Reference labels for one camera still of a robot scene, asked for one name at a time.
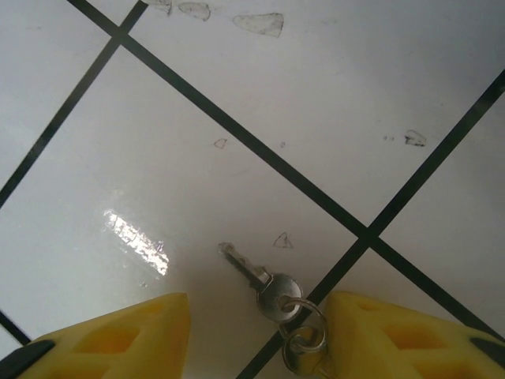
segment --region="white tiled floor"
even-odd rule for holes
[[[502,97],[382,236],[501,335],[504,119]]]
[[[149,8],[131,35],[365,224],[505,66],[501,0],[211,5]],[[271,12],[278,39],[232,22]]]
[[[21,345],[2,327],[0,327],[0,360]]]
[[[119,24],[133,2],[92,4]],[[131,34],[369,223],[505,66],[503,2],[409,6],[215,0],[208,21],[149,8]],[[278,39],[232,21],[269,12],[284,15]],[[6,2],[0,29],[3,185],[107,36],[56,0]],[[502,333],[503,113],[383,234]],[[409,129],[427,145],[406,145]],[[273,246],[282,233],[293,249]],[[0,309],[32,338],[187,292],[185,379],[236,376],[275,330],[219,242],[308,294],[355,241],[122,47],[0,210],[0,238]],[[451,319],[370,251],[337,288]],[[275,359],[259,377],[288,376]]]
[[[2,2],[0,186],[33,146],[108,36],[67,2]]]

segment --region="key blade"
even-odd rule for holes
[[[218,245],[218,251],[230,262],[243,276],[245,276],[252,288],[261,291],[267,284],[270,276],[263,268],[252,265],[249,259],[242,256],[233,244],[223,242]]]

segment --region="key head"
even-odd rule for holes
[[[286,274],[271,274],[270,282],[257,292],[256,304],[261,313],[276,324],[284,324],[293,320],[301,311],[300,306],[291,309],[282,308],[282,298],[301,298],[303,292],[295,279]]]

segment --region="metal key ring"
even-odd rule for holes
[[[291,298],[287,302],[285,302],[282,307],[287,308],[290,306],[302,306],[313,313],[315,313],[318,318],[321,320],[323,324],[323,337],[321,338],[321,342],[319,342],[316,346],[303,346],[301,344],[297,344],[297,348],[305,353],[316,353],[318,351],[323,350],[326,347],[326,335],[327,335],[327,327],[326,327],[326,319],[324,318],[321,310],[314,304],[313,302],[307,300],[306,298]],[[286,330],[286,326],[284,324],[278,324],[279,333],[283,337],[283,339],[287,340],[290,338],[290,333]]]

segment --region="silver key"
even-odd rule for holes
[[[218,251],[249,280],[250,287],[256,290],[256,304],[267,319],[283,324],[300,313],[299,305],[290,309],[282,307],[284,299],[301,298],[303,295],[295,279],[286,274],[269,273],[265,267],[252,265],[231,243],[220,243]]]

